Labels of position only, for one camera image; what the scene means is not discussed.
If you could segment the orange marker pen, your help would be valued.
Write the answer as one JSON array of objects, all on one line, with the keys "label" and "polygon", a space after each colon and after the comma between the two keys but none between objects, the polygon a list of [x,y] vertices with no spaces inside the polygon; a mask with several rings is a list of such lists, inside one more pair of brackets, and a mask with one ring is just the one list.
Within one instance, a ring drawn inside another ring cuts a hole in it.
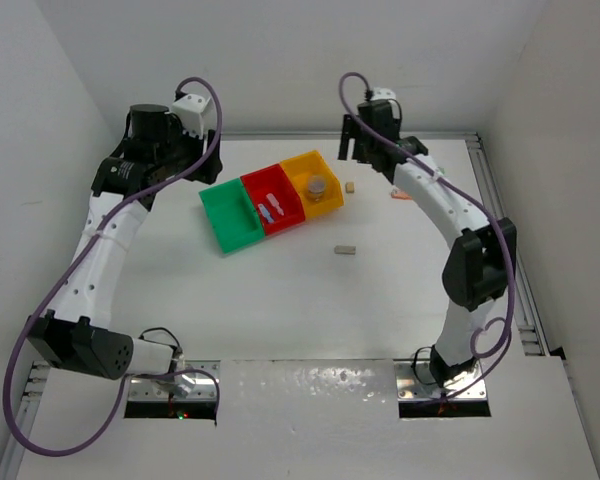
[{"label": "orange marker pen", "polygon": [[411,200],[412,197],[410,195],[408,195],[407,193],[405,193],[404,191],[400,190],[400,189],[393,189],[390,193],[390,196],[393,199],[399,199],[399,200]]}]

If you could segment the pink marker pen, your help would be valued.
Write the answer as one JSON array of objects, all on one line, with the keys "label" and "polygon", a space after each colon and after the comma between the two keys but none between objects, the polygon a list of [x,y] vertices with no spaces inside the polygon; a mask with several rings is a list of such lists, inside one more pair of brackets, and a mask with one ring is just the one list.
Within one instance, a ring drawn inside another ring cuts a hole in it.
[{"label": "pink marker pen", "polygon": [[281,207],[278,199],[276,198],[276,196],[273,193],[268,193],[266,195],[266,199],[269,202],[269,204],[274,208],[274,210],[280,215],[280,216],[284,216],[285,212],[283,210],[283,208]]}]

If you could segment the blue marker pen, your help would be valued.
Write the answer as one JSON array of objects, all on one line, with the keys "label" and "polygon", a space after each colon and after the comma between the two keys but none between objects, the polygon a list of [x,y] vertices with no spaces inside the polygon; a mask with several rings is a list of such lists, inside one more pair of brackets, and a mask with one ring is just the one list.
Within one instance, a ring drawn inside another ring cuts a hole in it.
[{"label": "blue marker pen", "polygon": [[269,224],[272,224],[274,222],[273,216],[263,204],[258,205],[258,210]]}]

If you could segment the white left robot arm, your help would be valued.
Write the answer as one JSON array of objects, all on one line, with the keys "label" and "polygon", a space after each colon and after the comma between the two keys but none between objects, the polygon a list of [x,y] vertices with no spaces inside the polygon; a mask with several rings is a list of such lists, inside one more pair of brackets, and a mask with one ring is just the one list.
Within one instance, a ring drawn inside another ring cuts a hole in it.
[{"label": "white left robot arm", "polygon": [[123,140],[92,182],[71,271],[27,336],[51,366],[111,380],[173,370],[177,348],[112,331],[112,305],[125,257],[156,197],[139,192],[178,174],[207,185],[219,175],[220,135],[206,123],[214,113],[212,100],[194,94],[171,106],[130,107]]}]

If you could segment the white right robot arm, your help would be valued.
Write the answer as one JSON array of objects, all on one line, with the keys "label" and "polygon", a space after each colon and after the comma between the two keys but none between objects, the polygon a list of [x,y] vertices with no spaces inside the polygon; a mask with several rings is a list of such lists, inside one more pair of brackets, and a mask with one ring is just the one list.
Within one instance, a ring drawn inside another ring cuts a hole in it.
[{"label": "white right robot arm", "polygon": [[447,180],[418,138],[400,135],[393,104],[368,98],[347,109],[338,157],[370,165],[408,194],[449,248],[442,271],[449,305],[429,361],[433,381],[442,386],[506,345],[506,332],[485,352],[478,350],[477,339],[492,325],[486,317],[496,300],[515,302],[517,229]]}]

